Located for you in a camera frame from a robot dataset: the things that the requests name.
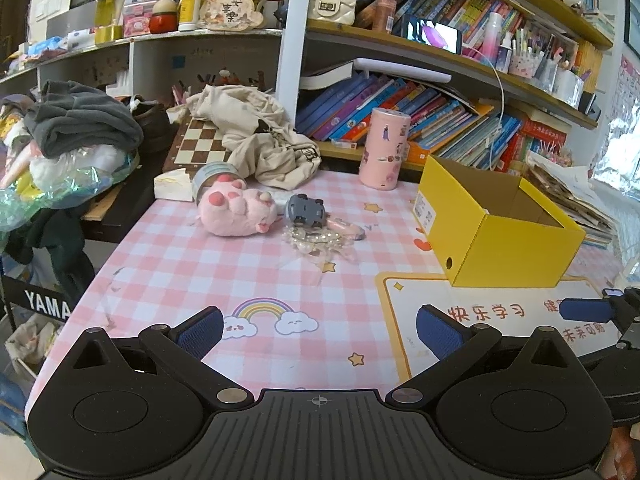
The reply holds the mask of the pink plush pig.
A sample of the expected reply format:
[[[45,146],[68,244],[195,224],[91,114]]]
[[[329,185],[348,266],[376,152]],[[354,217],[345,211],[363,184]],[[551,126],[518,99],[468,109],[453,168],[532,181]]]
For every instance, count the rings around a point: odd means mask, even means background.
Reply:
[[[244,237],[267,233],[278,210],[269,192],[249,188],[232,174],[221,174],[201,196],[198,218],[210,234]]]

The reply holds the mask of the pearl ribbon hair accessory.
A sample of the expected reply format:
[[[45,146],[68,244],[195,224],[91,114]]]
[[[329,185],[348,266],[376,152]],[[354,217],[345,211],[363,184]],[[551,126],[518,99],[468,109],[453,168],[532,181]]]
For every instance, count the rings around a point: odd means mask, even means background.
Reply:
[[[301,257],[316,263],[326,263],[336,257],[346,261],[355,259],[354,242],[328,228],[287,226],[282,237]]]

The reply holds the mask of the grey toy car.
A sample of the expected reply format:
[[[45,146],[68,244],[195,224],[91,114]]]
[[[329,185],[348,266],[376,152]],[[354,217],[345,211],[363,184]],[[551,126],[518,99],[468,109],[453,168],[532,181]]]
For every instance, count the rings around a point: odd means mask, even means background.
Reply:
[[[311,198],[306,194],[292,195],[284,208],[285,217],[294,226],[323,228],[326,225],[326,208],[320,198]]]

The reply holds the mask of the roll of packing tape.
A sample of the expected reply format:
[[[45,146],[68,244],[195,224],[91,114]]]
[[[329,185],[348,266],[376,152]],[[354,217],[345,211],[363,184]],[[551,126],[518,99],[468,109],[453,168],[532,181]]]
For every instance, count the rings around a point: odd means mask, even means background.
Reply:
[[[228,162],[208,162],[194,174],[192,195],[198,205],[204,193],[218,180],[230,182],[239,179],[238,170]]]

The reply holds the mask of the yellow cardboard box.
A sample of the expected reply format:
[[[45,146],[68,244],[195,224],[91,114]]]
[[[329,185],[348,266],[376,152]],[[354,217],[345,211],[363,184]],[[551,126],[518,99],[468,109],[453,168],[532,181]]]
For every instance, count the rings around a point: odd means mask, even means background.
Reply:
[[[553,288],[586,237],[526,179],[435,156],[413,215],[454,287]]]

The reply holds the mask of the stack of loose papers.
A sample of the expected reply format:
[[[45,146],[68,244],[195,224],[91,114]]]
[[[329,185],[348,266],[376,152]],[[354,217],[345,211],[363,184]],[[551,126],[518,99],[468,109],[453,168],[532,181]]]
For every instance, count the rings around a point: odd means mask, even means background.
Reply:
[[[612,249],[617,240],[616,221],[597,196],[585,167],[562,167],[529,151],[524,176],[585,232],[584,243]]]

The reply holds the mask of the red dictionaries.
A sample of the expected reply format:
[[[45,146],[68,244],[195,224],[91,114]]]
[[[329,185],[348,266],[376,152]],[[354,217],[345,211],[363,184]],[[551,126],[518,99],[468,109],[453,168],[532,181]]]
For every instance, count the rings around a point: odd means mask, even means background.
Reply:
[[[522,121],[521,127],[506,144],[496,169],[507,172],[512,162],[524,162],[529,151],[544,156],[559,154],[566,141],[566,133],[530,119]]]

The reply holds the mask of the iridescent plastic bag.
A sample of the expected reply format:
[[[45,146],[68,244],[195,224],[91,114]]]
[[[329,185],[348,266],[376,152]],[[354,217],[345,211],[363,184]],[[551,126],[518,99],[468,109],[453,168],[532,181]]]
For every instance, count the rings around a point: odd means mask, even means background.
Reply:
[[[136,151],[111,145],[78,148],[47,158],[27,145],[1,169],[1,229],[11,232],[43,209],[73,208],[119,184],[137,169]]]

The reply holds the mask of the wooden chessboard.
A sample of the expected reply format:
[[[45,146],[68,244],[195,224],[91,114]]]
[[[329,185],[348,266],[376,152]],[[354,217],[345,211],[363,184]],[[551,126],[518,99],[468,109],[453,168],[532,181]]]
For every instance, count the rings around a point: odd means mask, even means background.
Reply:
[[[222,133],[212,122],[184,118],[165,159],[163,172],[184,169],[190,177],[212,162],[226,162],[230,152],[222,146]]]

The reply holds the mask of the pink cylindrical canister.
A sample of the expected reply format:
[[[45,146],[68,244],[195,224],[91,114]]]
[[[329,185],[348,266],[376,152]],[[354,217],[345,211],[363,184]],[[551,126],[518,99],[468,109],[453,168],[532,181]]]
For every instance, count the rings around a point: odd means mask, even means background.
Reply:
[[[368,188],[391,191],[397,186],[401,164],[408,148],[411,117],[397,110],[372,110],[364,142],[359,181]]]

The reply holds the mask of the row of leaning books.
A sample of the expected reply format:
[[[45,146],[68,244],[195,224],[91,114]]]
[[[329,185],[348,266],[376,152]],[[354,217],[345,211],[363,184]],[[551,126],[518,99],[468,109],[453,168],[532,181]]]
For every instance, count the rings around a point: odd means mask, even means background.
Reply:
[[[300,81],[295,127],[308,138],[367,155],[375,142],[390,162],[422,166],[427,156],[499,170],[523,121],[497,105],[399,75],[339,70]]]

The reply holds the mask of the beige crumpled hoodie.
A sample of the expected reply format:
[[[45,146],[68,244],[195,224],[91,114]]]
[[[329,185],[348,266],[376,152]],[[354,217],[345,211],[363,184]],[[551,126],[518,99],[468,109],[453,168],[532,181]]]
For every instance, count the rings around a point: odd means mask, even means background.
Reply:
[[[243,178],[293,191],[318,171],[318,145],[296,132],[284,107],[254,87],[207,86],[186,100],[194,119],[211,122],[222,134],[228,162]]]

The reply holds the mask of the grey folded sweater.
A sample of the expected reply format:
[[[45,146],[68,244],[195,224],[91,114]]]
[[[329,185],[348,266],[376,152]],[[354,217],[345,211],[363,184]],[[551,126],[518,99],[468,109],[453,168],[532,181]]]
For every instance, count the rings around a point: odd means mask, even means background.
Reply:
[[[71,80],[47,81],[24,125],[47,158],[93,145],[132,152],[143,141],[142,128],[125,104]]]

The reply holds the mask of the white desk lamp bar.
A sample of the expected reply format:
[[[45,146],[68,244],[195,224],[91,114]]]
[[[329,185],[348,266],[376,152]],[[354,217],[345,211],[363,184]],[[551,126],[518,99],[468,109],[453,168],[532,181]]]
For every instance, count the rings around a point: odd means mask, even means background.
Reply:
[[[355,58],[352,61],[355,70],[367,70],[368,72],[382,73],[388,76],[415,79],[435,84],[449,84],[449,74],[428,70],[427,68],[412,65],[374,60],[373,58]]]

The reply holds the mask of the smartphone on shelf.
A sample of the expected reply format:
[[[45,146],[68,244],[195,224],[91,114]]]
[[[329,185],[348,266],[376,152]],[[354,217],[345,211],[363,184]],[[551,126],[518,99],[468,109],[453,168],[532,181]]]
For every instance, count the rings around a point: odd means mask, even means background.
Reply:
[[[453,54],[460,54],[462,50],[462,32],[414,15],[407,15],[402,19],[401,36],[409,41]]]

